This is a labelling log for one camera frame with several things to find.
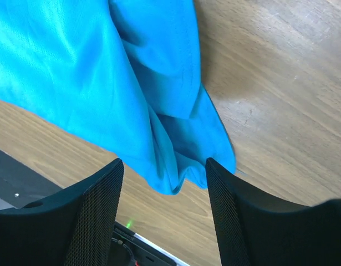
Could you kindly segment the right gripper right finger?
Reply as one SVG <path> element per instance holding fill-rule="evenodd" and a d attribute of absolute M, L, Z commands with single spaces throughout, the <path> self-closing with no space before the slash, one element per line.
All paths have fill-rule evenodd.
<path fill-rule="evenodd" d="M 313 207 L 269 194 L 206 160 L 222 265 L 341 265 L 341 199 Z"/>

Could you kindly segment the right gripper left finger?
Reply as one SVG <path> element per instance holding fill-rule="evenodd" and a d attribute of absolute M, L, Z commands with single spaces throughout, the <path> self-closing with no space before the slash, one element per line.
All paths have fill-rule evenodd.
<path fill-rule="evenodd" d="M 0 265 L 106 265 L 124 165 L 22 208 L 0 210 Z"/>

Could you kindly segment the teal t shirt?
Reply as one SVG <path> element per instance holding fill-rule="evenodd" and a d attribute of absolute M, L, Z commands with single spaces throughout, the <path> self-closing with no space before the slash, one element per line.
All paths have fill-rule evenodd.
<path fill-rule="evenodd" d="M 192 1 L 0 1 L 0 100 L 118 155 L 157 192 L 230 172 Z"/>

